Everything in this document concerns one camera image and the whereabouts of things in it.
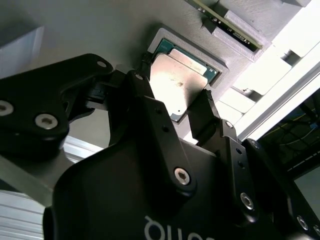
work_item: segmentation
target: black metal bracket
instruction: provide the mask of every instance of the black metal bracket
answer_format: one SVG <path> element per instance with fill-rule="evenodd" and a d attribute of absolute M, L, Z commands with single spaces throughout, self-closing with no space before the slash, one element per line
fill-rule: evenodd
<path fill-rule="evenodd" d="M 211 92 L 204 89 L 187 110 L 192 137 L 198 146 L 218 154 L 227 170 L 234 223 L 245 226 L 258 220 L 259 209 L 249 172 L 246 149 L 238 143 L 232 124 L 220 119 Z"/>
<path fill-rule="evenodd" d="M 259 204 L 277 229 L 288 238 L 318 239 L 320 221 L 293 180 L 273 163 L 258 142 L 247 138 L 243 145 Z"/>
<path fill-rule="evenodd" d="M 79 96 L 112 71 L 103 58 L 85 54 L 2 79 L 0 100 L 11 112 L 0 117 L 0 152 L 38 155 L 42 160 L 57 154 L 69 132 L 69 120 L 92 113 Z M 39 127 L 37 117 L 43 114 L 49 118 L 39 118 Z"/>
<path fill-rule="evenodd" d="M 129 125 L 137 137 L 141 159 L 145 161 L 147 181 L 152 183 L 151 192 L 157 203 L 166 208 L 176 207 L 181 199 L 186 200 L 196 192 L 193 170 L 166 106 L 154 99 L 148 78 L 130 71 L 126 80 L 133 96 Z"/>

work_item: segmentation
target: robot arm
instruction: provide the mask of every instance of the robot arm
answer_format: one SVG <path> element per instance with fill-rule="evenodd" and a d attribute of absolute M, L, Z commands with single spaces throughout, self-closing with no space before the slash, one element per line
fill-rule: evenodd
<path fill-rule="evenodd" d="M 69 123 L 94 109 L 108 111 L 110 146 L 72 164 Z M 2 79 L 0 177 L 47 207 L 46 240 L 320 238 L 294 182 L 238 141 L 206 90 L 187 114 L 197 145 L 178 138 L 148 76 L 94 54 Z"/>

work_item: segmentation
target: metal plate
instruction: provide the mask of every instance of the metal plate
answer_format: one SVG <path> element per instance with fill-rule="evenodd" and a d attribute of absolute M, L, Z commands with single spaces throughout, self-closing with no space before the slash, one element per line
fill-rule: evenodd
<path fill-rule="evenodd" d="M 184 113 L 207 83 L 204 76 L 170 55 L 158 54 L 151 66 L 154 97 L 165 104 L 169 115 Z"/>

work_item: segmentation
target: white wall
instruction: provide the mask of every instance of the white wall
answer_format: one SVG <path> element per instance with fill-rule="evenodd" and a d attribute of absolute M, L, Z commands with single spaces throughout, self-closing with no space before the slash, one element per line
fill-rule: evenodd
<path fill-rule="evenodd" d="M 320 167 L 298 178 L 295 184 L 320 219 Z"/>

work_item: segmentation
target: gray plastic panel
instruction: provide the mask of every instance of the gray plastic panel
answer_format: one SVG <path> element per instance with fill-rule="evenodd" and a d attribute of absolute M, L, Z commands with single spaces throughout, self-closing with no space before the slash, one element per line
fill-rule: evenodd
<path fill-rule="evenodd" d="M 39 55 L 43 27 L 17 23 L 0 31 L 0 79 L 23 72 Z"/>

